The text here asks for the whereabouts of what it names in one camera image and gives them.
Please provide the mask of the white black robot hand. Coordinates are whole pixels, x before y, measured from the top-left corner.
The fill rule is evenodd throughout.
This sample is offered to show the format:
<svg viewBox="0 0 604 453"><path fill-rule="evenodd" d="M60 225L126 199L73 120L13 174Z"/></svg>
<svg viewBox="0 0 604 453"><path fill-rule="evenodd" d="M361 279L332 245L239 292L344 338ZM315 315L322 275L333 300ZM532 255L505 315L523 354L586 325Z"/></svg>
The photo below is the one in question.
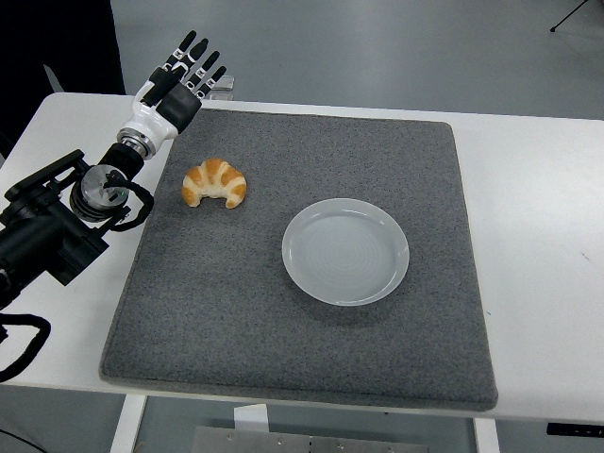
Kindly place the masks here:
<svg viewBox="0 0 604 453"><path fill-rule="evenodd" d="M164 142L172 140L191 123L203 100L226 73L219 67L213 74L220 53L208 57L209 40L197 41L190 31L167 60L158 66L137 91L132 116L120 129L117 142L151 159Z"/></svg>

